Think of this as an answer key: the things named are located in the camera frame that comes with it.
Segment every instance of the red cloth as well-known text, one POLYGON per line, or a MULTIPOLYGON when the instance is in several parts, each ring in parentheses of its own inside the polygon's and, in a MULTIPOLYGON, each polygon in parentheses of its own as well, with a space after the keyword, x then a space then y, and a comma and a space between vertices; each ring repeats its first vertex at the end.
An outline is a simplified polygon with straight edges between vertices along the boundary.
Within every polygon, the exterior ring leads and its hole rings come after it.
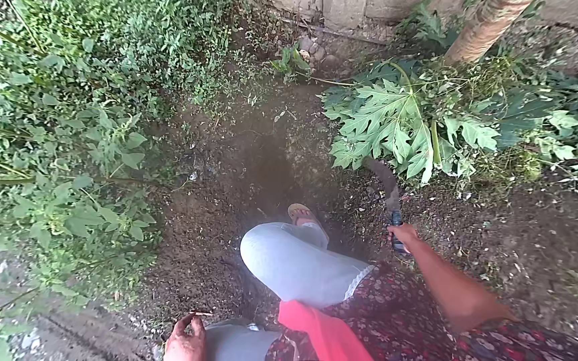
POLYGON ((291 330, 307 333, 322 361, 372 361, 365 346, 344 321, 297 300, 280 302, 278 321, 291 330))

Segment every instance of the floral skirt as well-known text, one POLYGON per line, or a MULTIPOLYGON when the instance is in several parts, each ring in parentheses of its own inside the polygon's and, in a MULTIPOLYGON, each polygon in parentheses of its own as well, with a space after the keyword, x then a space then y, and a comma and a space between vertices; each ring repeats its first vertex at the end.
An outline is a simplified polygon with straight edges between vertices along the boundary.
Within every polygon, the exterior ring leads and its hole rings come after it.
MULTIPOLYGON (((488 321, 454 337, 424 283, 382 265, 322 312, 345 321, 374 360, 578 360, 578 341, 530 322, 488 321)), ((306 333, 274 341, 266 361, 318 360, 306 333)))

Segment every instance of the foot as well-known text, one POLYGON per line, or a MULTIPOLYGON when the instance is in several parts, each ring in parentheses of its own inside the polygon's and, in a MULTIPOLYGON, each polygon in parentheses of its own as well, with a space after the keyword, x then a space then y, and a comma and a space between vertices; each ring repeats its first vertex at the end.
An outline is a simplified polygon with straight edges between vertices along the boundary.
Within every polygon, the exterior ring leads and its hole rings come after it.
POLYGON ((311 214, 308 209, 296 209, 295 212, 290 215, 292 218, 295 217, 295 225, 302 226, 305 223, 318 223, 316 217, 311 214))

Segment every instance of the pant leg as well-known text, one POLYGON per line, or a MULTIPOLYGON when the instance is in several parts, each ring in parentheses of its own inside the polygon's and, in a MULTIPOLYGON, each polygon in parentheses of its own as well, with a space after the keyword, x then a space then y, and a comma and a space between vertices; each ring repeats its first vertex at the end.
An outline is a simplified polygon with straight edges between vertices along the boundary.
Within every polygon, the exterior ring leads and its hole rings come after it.
POLYGON ((231 320, 206 327, 206 361, 264 361, 279 332, 252 331, 231 320))
POLYGON ((245 234, 240 254, 253 275, 282 300, 325 308, 351 297, 373 268, 330 252, 326 243, 324 231, 317 224, 267 223, 245 234))

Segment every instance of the wall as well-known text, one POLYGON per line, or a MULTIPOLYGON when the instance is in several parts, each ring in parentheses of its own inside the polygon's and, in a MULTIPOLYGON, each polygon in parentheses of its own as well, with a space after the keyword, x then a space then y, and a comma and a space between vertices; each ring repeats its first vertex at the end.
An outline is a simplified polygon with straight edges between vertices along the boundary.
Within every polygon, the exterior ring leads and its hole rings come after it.
MULTIPOLYGON (((440 13, 462 11, 461 0, 433 0, 431 8, 440 13)), ((377 20, 393 23, 411 12, 419 0, 272 0, 275 7, 300 12, 303 19, 322 16, 325 25, 335 30, 355 29, 377 20)), ((578 27, 578 0, 548 0, 542 7, 544 20, 568 23, 578 27)))

